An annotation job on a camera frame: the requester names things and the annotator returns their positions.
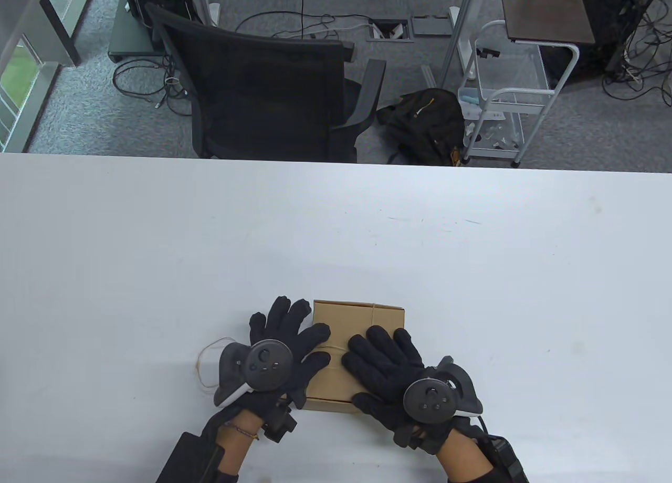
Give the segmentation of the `person's right hand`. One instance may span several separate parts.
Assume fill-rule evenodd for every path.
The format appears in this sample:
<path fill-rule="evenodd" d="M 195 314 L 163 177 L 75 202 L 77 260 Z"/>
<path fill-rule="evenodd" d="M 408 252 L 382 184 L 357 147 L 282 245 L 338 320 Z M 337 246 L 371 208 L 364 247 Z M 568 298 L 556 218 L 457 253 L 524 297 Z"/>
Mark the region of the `person's right hand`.
<path fill-rule="evenodd" d="M 468 373 L 445 356 L 427 367 L 405 329 L 374 325 L 348 341 L 343 367 L 364 387 L 351 401 L 393 433 L 403 448 L 438 454 L 452 431 L 478 439 L 483 406 Z"/>

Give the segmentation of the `person's left hand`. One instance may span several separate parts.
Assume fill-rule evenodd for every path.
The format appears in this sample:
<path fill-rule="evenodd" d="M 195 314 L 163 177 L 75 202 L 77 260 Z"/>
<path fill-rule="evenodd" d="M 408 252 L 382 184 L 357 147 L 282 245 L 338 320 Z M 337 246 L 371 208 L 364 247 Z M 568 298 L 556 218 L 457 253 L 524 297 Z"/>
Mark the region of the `person's left hand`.
<path fill-rule="evenodd" d="M 310 381 L 331 361 L 319 350 L 331 336 L 328 324 L 302 329 L 311 313 L 306 300 L 279 296 L 267 313 L 249 319 L 249 344 L 220 359 L 216 405 L 227 421 L 250 433 L 284 428 L 292 406 L 302 408 Z"/>

